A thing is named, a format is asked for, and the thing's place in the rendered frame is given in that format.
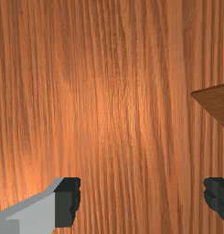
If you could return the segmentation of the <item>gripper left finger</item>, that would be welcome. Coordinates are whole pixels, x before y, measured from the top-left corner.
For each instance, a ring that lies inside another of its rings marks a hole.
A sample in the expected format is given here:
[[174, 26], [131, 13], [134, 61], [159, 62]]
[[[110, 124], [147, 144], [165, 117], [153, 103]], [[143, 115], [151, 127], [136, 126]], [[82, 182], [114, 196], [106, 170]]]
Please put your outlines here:
[[0, 234], [51, 234], [70, 228], [80, 207], [80, 179], [56, 178], [46, 190], [0, 211]]

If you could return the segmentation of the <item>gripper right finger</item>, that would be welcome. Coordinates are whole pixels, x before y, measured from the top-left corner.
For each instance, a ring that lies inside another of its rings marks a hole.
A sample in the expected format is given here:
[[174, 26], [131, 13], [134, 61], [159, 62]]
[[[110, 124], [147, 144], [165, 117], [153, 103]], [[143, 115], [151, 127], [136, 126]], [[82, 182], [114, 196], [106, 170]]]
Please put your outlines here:
[[207, 205], [224, 220], [224, 177], [204, 179], [204, 199]]

